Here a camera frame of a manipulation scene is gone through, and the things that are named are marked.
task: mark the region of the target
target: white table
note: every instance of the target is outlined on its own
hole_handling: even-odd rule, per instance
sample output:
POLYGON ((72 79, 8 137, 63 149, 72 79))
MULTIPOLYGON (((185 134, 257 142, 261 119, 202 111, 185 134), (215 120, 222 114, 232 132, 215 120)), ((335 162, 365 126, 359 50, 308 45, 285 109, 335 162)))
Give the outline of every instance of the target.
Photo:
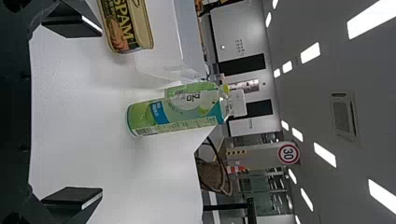
POLYGON ((100 187, 104 199, 90 223, 200 223, 193 152, 213 128, 132 138, 127 106, 161 97, 168 81, 139 74, 134 55, 113 54, 104 37, 65 39, 40 27, 30 43, 37 197, 100 187))

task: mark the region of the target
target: ceiling light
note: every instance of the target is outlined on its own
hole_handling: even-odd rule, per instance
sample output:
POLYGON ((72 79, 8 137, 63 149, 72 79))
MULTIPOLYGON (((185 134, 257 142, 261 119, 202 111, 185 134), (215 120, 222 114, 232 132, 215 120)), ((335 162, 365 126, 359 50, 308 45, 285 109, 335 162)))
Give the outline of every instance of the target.
POLYGON ((290 176, 291 180, 293 181, 293 183, 295 185, 297 185, 297 177, 291 169, 289 169, 289 176, 290 176))
POLYGON ((282 70, 283 70, 284 74, 286 74, 289 71, 293 70, 293 64, 291 64, 291 61, 288 61, 287 63, 283 64, 282 70))
POLYGON ((379 0, 347 22, 349 39, 364 34, 376 26, 396 17, 395 0, 379 0))
POLYGON ((337 160, 329 150, 320 146, 318 143, 314 143, 315 153, 317 153, 323 160, 328 162, 334 168, 337 168, 337 160))
POLYGON ((287 122, 285 122, 285 121, 281 121, 281 123, 282 123, 282 127, 286 130, 286 131, 288 131, 289 130, 289 124, 287 123, 287 122))
POLYGON ((370 194, 377 201, 396 214, 396 196, 369 179, 370 194))
POLYGON ((297 129, 294 129, 294 128, 291 129, 291 131, 292 131, 294 137, 296 137, 298 140, 300 140, 300 142, 303 142, 303 141, 304 141, 303 134, 300 133, 300 131, 298 131, 297 129))
POLYGON ((297 217, 297 215, 296 215, 296 223, 301 224, 300 219, 297 217))
POLYGON ((307 63, 320 56, 320 45, 316 43, 301 53, 301 62, 307 63))
POLYGON ((272 19, 271 12, 269 12, 267 15, 267 19, 265 19, 265 25, 267 26, 267 28, 270 26, 271 19, 272 19))
POLYGON ((279 69, 276 69, 274 71, 274 77, 280 77, 280 70, 279 69))
POLYGON ((303 196, 306 205, 308 205, 309 209, 311 209, 311 212, 314 212, 314 205, 312 204, 311 200, 309 199, 308 195, 306 195, 305 190, 301 189, 301 196, 303 196))
POLYGON ((273 8, 276 9, 278 0, 273 0, 273 8))

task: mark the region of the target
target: air conditioning vent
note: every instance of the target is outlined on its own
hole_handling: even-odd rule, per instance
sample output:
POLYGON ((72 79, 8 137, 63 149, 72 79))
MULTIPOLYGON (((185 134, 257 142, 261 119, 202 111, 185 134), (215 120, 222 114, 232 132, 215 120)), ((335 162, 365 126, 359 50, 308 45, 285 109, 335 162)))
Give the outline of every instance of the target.
POLYGON ((358 137, 353 91, 338 91, 331 96, 332 124, 337 135, 354 142, 358 137))

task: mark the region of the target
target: canned food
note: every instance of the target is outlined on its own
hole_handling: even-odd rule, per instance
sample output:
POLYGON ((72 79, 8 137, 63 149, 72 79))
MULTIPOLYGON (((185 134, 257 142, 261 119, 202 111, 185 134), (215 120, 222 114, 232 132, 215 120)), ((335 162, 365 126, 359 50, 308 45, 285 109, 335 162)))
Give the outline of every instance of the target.
POLYGON ((98 0, 108 45, 117 53, 153 49, 144 0, 98 0))

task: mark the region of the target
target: red circle sign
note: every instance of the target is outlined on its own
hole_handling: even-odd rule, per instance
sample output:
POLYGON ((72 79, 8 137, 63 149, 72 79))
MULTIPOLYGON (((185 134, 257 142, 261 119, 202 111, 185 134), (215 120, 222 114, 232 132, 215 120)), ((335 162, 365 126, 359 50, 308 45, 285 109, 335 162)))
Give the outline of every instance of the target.
POLYGON ((300 150, 294 145, 285 145, 277 152, 279 159, 287 164, 295 164, 300 159, 300 150))

